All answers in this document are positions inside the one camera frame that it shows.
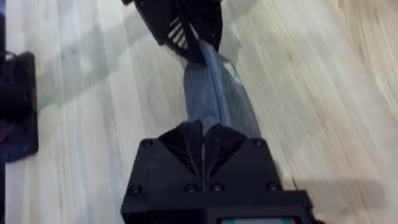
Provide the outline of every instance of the black plastic bracket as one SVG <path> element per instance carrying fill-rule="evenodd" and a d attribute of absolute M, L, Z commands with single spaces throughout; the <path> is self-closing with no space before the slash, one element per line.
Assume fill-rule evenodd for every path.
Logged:
<path fill-rule="evenodd" d="M 35 57 L 7 53 L 0 68 L 0 162 L 14 162 L 39 150 Z"/>

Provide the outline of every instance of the black bracket with holes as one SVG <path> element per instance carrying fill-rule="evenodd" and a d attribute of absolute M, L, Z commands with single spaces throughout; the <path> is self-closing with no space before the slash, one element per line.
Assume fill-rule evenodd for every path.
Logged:
<path fill-rule="evenodd" d="M 0 160 L 14 162 L 38 150 L 35 57 L 7 52 L 0 67 Z"/>
<path fill-rule="evenodd" d="M 283 189 L 264 139 L 222 125 L 203 134 L 201 121 L 141 141 L 121 214 L 125 224 L 318 224 L 307 192 Z"/>

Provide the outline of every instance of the mounting hole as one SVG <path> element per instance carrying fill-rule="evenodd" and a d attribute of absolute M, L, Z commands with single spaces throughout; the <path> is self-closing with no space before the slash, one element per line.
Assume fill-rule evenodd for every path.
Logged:
<path fill-rule="evenodd" d="M 266 141 L 264 139 L 255 139 L 255 140 L 253 140 L 253 144 L 256 147 L 262 147 L 262 146 L 266 145 Z"/>
<path fill-rule="evenodd" d="M 211 186 L 211 191 L 212 192 L 224 192 L 225 191 L 225 187 L 222 184 L 213 184 Z"/>
<path fill-rule="evenodd" d="M 185 186 L 186 193 L 196 193 L 198 192 L 198 187 L 195 184 L 190 184 Z"/>
<path fill-rule="evenodd" d="M 138 196 L 138 195 L 141 194 L 141 192 L 142 192 L 142 187 L 141 186 L 133 185 L 133 186 L 131 186 L 129 188 L 129 194 L 131 196 Z"/>
<path fill-rule="evenodd" d="M 277 184 L 277 183 L 273 183 L 273 182 L 271 182 L 271 183 L 268 183 L 267 184 L 267 190 L 268 191 L 279 191 L 279 190 L 281 190 L 282 188 L 279 186 L 279 184 Z"/>
<path fill-rule="evenodd" d="M 144 148 L 150 148 L 152 145 L 154 144 L 154 142 L 152 140 L 142 140 L 141 145 Z"/>

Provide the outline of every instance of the wood grain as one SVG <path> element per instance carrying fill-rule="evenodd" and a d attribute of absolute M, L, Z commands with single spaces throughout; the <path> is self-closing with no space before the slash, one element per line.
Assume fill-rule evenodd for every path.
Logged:
<path fill-rule="evenodd" d="M 229 0 L 220 53 L 288 189 L 328 223 L 398 220 L 398 7 L 390 0 Z M 186 118 L 186 62 L 134 6 L 7 3 L 7 47 L 37 56 L 40 151 L 6 167 L 7 223 L 122 223 L 139 141 Z"/>

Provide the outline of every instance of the black 3d-printed part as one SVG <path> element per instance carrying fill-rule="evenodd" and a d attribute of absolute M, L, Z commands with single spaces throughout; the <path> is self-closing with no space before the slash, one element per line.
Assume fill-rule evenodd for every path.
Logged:
<path fill-rule="evenodd" d="M 38 150 L 35 57 L 8 54 L 0 70 L 0 162 Z"/>
<path fill-rule="evenodd" d="M 130 4 L 133 0 L 122 0 Z M 159 45 L 192 62 L 204 63 L 197 38 L 220 47 L 223 18 L 220 0 L 135 0 L 141 17 Z"/>
<path fill-rule="evenodd" d="M 282 189 L 265 140 L 224 126 L 203 135 L 193 121 L 141 142 L 121 214 L 126 224 L 278 217 L 316 224 L 311 210 L 306 191 Z"/>

